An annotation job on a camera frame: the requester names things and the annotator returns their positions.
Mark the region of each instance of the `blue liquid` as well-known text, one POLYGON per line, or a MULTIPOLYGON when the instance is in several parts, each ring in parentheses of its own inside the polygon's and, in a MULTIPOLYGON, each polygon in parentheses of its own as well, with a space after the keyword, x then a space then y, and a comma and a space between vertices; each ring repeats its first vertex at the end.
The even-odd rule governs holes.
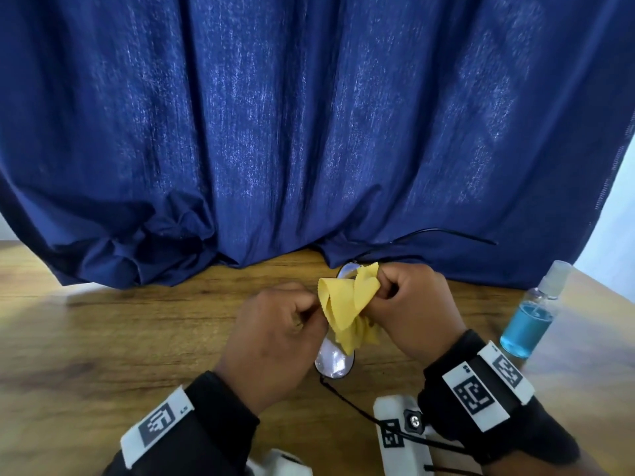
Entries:
POLYGON ((527 359, 553 319, 548 310, 533 302, 523 302, 500 336, 500 345, 510 354, 527 359))

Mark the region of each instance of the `hand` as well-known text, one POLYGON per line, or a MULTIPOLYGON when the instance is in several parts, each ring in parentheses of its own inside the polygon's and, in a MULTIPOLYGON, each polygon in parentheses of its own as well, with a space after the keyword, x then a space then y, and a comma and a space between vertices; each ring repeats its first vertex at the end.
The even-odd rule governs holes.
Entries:
POLYGON ((327 330, 318 297, 299 282, 266 289, 238 310, 214 372, 258 415, 298 386, 327 330), (294 315, 303 326, 296 326, 294 315))
POLYGON ((425 367, 467 330, 445 277, 427 265, 383 264, 377 278, 382 286, 364 314, 425 367))

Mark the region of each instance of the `yellow cloth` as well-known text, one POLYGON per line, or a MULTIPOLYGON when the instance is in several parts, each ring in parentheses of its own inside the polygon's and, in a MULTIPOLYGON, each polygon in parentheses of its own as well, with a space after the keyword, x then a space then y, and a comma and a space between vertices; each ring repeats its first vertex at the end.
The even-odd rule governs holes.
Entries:
POLYGON ((377 279, 378 269, 379 264, 375 262, 357 269, 354 280, 322 278, 317 283, 322 310, 333 328, 335 340, 348 355, 364 343, 378 343, 379 328, 360 316, 381 285, 377 279))

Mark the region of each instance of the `bottle cap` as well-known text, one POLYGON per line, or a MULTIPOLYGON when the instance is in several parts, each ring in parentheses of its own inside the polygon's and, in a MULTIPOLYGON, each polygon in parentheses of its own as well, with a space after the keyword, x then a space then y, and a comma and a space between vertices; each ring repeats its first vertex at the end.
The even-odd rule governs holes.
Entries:
POLYGON ((567 277, 573 266, 562 260, 554 260, 549 272, 542 278, 538 290, 549 297, 558 297, 565 288, 567 277))

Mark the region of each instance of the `transparent bottle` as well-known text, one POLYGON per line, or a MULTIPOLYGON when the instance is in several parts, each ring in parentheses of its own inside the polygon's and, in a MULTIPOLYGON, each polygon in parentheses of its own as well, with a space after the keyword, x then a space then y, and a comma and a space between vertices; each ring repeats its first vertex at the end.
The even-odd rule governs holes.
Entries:
POLYGON ((510 354, 527 359, 558 315, 558 298, 565 288, 572 266, 554 261, 537 288, 529 289, 505 332, 500 345, 510 354))

